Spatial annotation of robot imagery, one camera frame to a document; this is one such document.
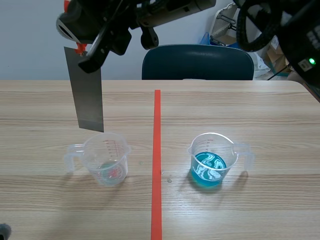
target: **chair backrest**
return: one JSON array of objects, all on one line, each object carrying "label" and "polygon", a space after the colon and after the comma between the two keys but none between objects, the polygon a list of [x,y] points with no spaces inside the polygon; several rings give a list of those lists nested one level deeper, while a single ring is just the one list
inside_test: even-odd
[{"label": "chair backrest", "polygon": [[144,57],[143,80],[252,80],[254,63],[240,49],[212,45],[165,45]]}]

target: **table surface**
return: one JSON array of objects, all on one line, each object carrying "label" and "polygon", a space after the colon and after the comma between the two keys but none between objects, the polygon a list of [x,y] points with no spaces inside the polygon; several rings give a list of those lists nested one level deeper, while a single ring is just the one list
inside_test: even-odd
[{"label": "table surface", "polygon": [[[14,240],[149,240],[154,90],[161,89],[164,240],[318,240],[320,105],[290,81],[103,81],[104,129],[132,147],[129,172],[99,186],[66,173],[79,129],[69,81],[0,81],[0,223]],[[187,148],[216,132],[251,144],[215,190],[188,177]]]}]

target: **empty measuring cup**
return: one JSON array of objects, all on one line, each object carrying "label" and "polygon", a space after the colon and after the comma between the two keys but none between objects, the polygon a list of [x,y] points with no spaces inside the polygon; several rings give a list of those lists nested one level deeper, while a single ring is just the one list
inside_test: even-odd
[{"label": "empty measuring cup", "polygon": [[127,155],[131,152],[126,140],[115,133],[101,133],[84,144],[73,144],[64,155],[68,172],[75,170],[74,157],[78,157],[92,176],[105,186],[121,183],[128,173]]},{"label": "empty measuring cup", "polygon": [[220,184],[239,158],[244,158],[245,170],[250,170],[255,160],[250,145],[234,144],[226,136],[215,132],[197,136],[188,153],[191,155],[191,174],[204,186]]}]

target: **blue liquid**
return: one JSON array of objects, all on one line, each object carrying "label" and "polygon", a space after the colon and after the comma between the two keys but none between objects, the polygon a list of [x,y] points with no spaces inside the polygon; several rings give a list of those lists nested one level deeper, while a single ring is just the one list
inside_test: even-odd
[{"label": "blue liquid", "polygon": [[[217,154],[212,152],[201,152],[196,156],[199,162],[213,169],[225,169],[225,161]],[[197,161],[192,162],[191,174],[197,183],[204,186],[216,186],[222,182],[227,170],[215,171],[200,165]]]}]

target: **black cable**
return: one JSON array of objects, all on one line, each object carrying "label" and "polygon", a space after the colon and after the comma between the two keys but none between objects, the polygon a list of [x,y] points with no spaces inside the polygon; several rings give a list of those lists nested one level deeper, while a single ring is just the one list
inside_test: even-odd
[{"label": "black cable", "polygon": [[[269,4],[271,10],[270,21],[266,25],[261,35],[254,41],[249,42],[247,37],[246,26],[248,10],[252,6],[259,5],[262,3]],[[240,12],[237,19],[236,39],[240,48],[247,52],[256,52],[262,49],[264,46],[266,46],[280,29],[282,13],[283,10],[279,6],[279,1],[277,0],[246,0],[240,8]]]},{"label": "black cable", "polygon": [[269,81],[270,79],[273,79],[275,76],[277,76],[279,73],[283,72],[284,70],[286,70],[287,68],[290,68],[291,64],[289,63],[287,66],[285,66],[283,69],[281,69],[280,71],[278,71],[275,75],[273,75],[272,77],[270,77],[267,81]]}]

